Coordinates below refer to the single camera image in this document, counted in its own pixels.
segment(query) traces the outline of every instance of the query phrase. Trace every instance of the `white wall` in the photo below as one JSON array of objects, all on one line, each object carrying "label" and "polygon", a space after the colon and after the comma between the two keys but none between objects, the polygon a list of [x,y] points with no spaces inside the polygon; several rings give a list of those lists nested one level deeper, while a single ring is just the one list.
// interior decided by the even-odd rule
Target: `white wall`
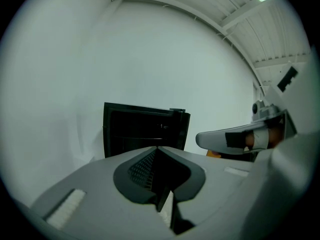
[{"label": "white wall", "polygon": [[183,108],[199,132],[247,124],[251,73],[212,29],[169,7],[29,0],[2,44],[1,174],[30,205],[93,156],[104,102]]},{"label": "white wall", "polygon": [[80,51],[110,2],[28,0],[1,44],[1,174],[26,205],[82,163]]},{"label": "white wall", "polygon": [[[100,18],[82,51],[82,111],[95,111],[101,122],[104,102],[186,109],[185,150],[202,155],[197,133],[251,121],[251,72],[211,28],[137,1],[124,1],[108,19]],[[92,130],[86,134],[97,135]]]}]

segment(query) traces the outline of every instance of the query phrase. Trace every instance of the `gray plastic surface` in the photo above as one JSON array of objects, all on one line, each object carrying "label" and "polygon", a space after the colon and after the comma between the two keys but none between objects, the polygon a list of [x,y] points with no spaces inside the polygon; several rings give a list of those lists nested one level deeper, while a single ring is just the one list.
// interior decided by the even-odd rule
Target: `gray plastic surface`
[{"label": "gray plastic surface", "polygon": [[260,107],[256,114],[252,116],[252,122],[265,121],[272,119],[281,115],[282,112],[279,112],[279,109],[271,104],[269,106]]},{"label": "gray plastic surface", "polygon": [[164,224],[153,204],[137,204],[115,187],[117,166],[150,147],[89,163],[42,194],[31,209],[39,216],[50,210],[72,189],[87,194],[63,232],[82,240],[169,239],[174,233]]},{"label": "gray plastic surface", "polygon": [[297,132],[287,111],[284,113],[284,121],[284,138],[288,139],[294,137]]},{"label": "gray plastic surface", "polygon": [[241,155],[244,153],[243,148],[229,147],[227,146],[226,133],[242,133],[244,131],[251,131],[254,129],[266,127],[266,123],[263,121],[253,122],[251,124],[208,132],[200,132],[196,135],[195,141],[199,147],[212,150],[219,153],[225,153],[230,155]]},{"label": "gray plastic surface", "polygon": [[172,147],[164,148],[201,166],[205,171],[207,180],[196,197],[178,203],[182,218],[195,225],[199,225],[216,212],[246,179],[239,174],[227,172],[225,169],[230,167],[242,172],[249,172],[253,166],[252,162],[212,158]]},{"label": "gray plastic surface", "polygon": [[[99,160],[80,168],[32,206],[45,216],[70,189],[87,192],[63,232],[78,239],[261,239],[274,231],[305,193],[318,164],[320,133],[298,134],[275,149],[261,151],[254,163],[165,149],[201,166],[206,181],[189,201],[178,203],[195,227],[174,235],[153,204],[128,201],[114,186],[115,168],[148,148]],[[225,171],[233,168],[247,176]]]},{"label": "gray plastic surface", "polygon": [[46,223],[38,214],[24,204],[15,200],[15,204],[27,220],[47,239],[51,240],[77,240],[76,238],[59,231]]}]

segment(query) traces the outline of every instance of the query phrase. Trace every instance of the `white ceiling panel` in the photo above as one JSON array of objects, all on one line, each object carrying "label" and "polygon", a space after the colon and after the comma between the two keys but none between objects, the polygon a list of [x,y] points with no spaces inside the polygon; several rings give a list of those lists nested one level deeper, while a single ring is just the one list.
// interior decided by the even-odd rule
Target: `white ceiling panel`
[{"label": "white ceiling panel", "polygon": [[308,61],[306,33],[286,0],[155,1],[179,7],[214,27],[248,62],[263,91],[288,61],[298,69]]}]

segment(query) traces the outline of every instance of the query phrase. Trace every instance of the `white brush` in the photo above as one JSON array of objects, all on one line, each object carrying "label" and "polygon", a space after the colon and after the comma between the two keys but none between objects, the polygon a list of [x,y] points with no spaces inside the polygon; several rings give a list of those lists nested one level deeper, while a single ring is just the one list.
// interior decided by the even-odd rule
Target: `white brush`
[{"label": "white brush", "polygon": [[46,219],[46,222],[57,230],[61,230],[69,221],[85,195],[86,192],[81,189],[72,191],[66,200]]}]

